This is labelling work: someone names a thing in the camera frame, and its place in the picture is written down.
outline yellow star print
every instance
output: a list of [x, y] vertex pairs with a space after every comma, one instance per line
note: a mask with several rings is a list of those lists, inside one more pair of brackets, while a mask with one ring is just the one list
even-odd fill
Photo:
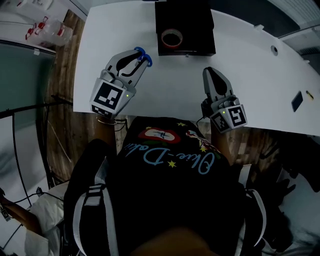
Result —
[[176, 167], [176, 166], [175, 166], [175, 162], [173, 162], [172, 160], [171, 160], [170, 162], [168, 162], [168, 164], [169, 164], [169, 166], [171, 166], [172, 168], [173, 168], [173, 167]]

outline plastic bottle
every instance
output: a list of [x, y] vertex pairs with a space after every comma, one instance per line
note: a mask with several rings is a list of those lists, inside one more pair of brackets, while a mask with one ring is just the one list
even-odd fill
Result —
[[42, 34], [42, 38], [56, 46], [64, 46], [73, 35], [73, 30], [54, 18], [44, 17], [35, 30], [35, 34]]

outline person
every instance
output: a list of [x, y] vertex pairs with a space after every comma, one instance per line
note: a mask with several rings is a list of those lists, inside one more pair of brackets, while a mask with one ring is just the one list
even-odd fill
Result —
[[[79, 197], [105, 168], [119, 255], [234, 255], [245, 191], [230, 165], [226, 136], [213, 127], [211, 141], [190, 121], [136, 117], [117, 155], [114, 126], [97, 117], [95, 139], [75, 165], [65, 193], [69, 237]], [[103, 233], [99, 228], [105, 225], [96, 212], [87, 215], [80, 224], [80, 230], [87, 229], [81, 234], [86, 255], [108, 252], [107, 235], [93, 235]]]
[[26, 228], [24, 250], [27, 256], [59, 256], [64, 220], [64, 196], [69, 182], [51, 188], [32, 204], [30, 211], [5, 198], [0, 189], [0, 204]]

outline round hole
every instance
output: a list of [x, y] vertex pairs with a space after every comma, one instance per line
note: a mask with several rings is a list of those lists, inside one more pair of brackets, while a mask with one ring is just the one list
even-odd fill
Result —
[[278, 55], [278, 49], [277, 49], [274, 45], [271, 46], [271, 52], [272, 52], [275, 56]]
[[182, 41], [183, 41], [183, 36], [179, 30], [176, 29], [166, 29], [163, 31], [161, 34], [161, 40], [162, 43], [165, 47], [175, 49], [178, 48]]

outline white cloth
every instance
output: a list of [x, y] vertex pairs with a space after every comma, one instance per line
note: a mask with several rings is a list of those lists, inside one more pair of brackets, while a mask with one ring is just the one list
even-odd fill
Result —
[[[55, 186], [48, 193], [64, 200], [68, 184]], [[30, 209], [39, 221], [43, 236], [26, 231], [24, 250], [27, 256], [59, 256], [60, 230], [57, 225], [64, 220], [64, 202], [51, 195], [39, 197]]]

